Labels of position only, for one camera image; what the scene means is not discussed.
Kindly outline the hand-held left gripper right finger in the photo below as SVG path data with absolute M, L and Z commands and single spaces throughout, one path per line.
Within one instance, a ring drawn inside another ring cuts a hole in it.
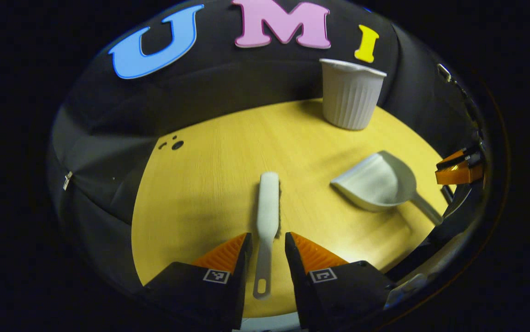
M 395 284 L 366 261 L 347 262 L 295 232 L 285 253 L 300 326 L 309 331 L 368 331 Z

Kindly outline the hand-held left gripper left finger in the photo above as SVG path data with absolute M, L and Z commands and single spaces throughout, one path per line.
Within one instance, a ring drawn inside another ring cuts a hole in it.
M 252 248 L 242 233 L 192 263 L 170 263 L 145 284 L 143 301 L 171 320 L 170 331 L 238 330 Z

